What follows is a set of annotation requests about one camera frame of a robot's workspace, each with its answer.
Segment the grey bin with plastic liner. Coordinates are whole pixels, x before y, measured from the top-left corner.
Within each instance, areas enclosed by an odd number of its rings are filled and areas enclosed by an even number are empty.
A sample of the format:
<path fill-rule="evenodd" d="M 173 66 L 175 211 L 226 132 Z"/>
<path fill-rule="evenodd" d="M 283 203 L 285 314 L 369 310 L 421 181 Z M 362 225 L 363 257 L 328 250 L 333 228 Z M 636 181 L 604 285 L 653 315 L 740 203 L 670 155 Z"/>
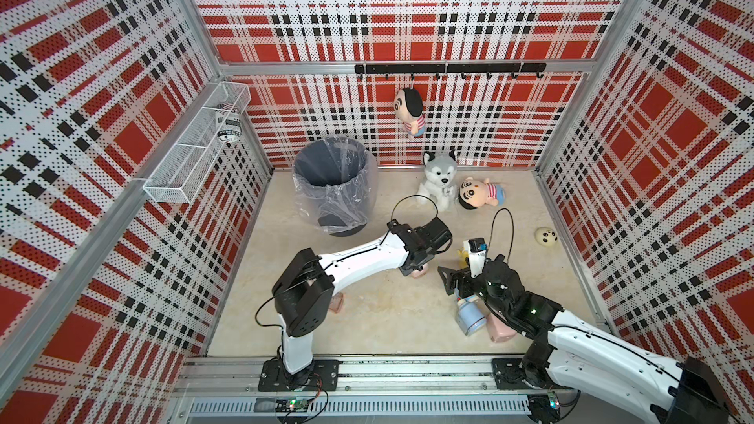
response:
<path fill-rule="evenodd" d="M 293 165 L 296 208 L 302 220 L 333 237 L 349 237 L 369 222 L 378 194 L 374 155 L 350 137 L 306 145 Z"/>

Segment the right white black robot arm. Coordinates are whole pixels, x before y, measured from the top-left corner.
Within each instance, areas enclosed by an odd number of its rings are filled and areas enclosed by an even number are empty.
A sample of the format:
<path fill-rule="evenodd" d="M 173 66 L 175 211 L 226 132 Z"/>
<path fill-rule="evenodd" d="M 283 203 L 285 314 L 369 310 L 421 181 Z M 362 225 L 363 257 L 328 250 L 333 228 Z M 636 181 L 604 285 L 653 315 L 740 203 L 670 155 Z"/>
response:
<path fill-rule="evenodd" d="M 534 389 L 565 387 L 608 402 L 646 423 L 734 423 L 711 368 L 657 355 L 614 337 L 561 304 L 524 288 L 504 255 L 478 276 L 441 267 L 447 294 L 477 296 L 496 318 L 531 341 L 518 378 Z"/>

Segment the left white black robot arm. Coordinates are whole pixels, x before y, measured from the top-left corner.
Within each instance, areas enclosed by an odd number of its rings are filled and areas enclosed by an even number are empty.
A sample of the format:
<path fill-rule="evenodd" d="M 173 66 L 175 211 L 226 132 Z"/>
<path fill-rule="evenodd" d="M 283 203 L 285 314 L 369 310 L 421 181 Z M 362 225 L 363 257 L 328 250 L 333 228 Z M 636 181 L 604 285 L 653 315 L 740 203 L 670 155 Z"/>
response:
<path fill-rule="evenodd" d="M 338 363 L 324 360 L 323 372 L 313 358 L 313 335 L 328 314 L 331 300 L 345 288 L 373 275 L 398 270 L 410 276 L 421 270 L 453 241 L 450 228 L 438 217 L 424 226 L 412 227 L 392 220 L 378 239 L 353 249 L 318 255 L 312 249 L 296 254 L 272 288 L 272 302 L 282 328 L 281 349 L 272 363 L 282 390 L 298 390 L 309 384 L 333 391 Z"/>

